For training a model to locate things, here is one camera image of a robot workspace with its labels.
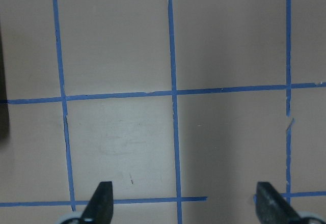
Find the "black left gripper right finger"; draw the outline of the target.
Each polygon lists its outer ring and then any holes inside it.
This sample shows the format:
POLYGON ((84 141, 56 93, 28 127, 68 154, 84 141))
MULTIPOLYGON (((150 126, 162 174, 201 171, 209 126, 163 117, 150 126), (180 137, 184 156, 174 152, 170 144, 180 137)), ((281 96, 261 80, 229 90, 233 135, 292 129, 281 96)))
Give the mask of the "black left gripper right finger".
POLYGON ((257 183, 256 215, 259 220, 301 220, 299 214, 269 182, 257 183))

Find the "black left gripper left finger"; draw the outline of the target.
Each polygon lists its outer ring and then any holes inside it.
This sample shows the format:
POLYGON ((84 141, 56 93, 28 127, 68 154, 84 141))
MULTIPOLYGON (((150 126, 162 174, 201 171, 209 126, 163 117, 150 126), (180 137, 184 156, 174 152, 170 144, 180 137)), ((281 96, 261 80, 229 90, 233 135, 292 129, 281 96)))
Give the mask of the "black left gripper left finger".
POLYGON ((113 185, 100 182, 81 214, 80 222, 111 222, 113 218, 113 185))

